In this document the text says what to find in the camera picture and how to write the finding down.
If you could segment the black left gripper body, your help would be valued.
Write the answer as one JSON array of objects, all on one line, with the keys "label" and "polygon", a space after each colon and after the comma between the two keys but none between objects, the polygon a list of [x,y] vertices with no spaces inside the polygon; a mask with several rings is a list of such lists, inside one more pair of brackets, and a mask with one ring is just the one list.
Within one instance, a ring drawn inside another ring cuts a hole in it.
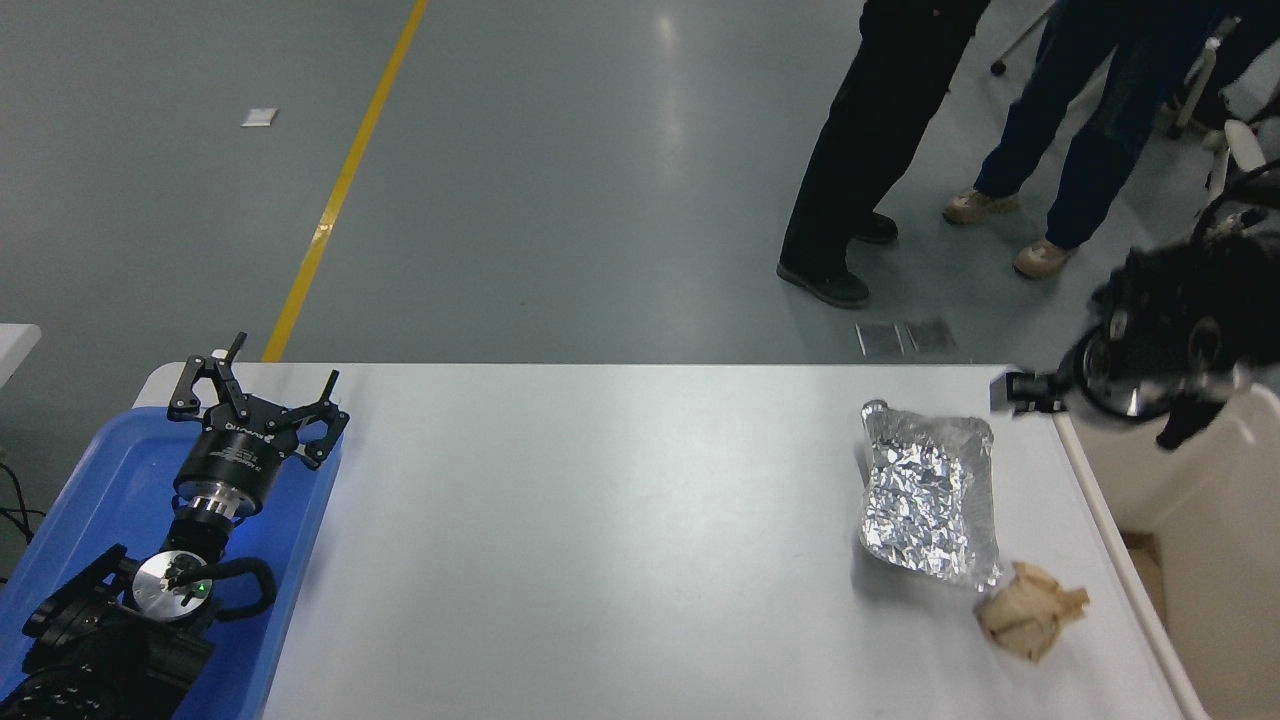
[{"label": "black left gripper body", "polygon": [[184,500],[207,495],[214,486],[238,492],[242,503],[265,503],[285,459],[300,445],[297,423],[287,409],[250,395],[248,418],[229,405],[210,407],[202,432],[175,477]]}]

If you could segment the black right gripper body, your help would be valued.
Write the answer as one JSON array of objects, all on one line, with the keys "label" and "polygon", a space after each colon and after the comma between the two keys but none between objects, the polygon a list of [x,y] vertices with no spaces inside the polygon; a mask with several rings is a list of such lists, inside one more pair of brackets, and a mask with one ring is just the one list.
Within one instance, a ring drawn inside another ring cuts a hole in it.
[{"label": "black right gripper body", "polygon": [[1087,369],[1091,352],[1098,342],[1098,334],[1083,334],[1064,354],[1059,364],[1056,377],[1060,383],[1060,404],[1065,413],[1100,413]]}]

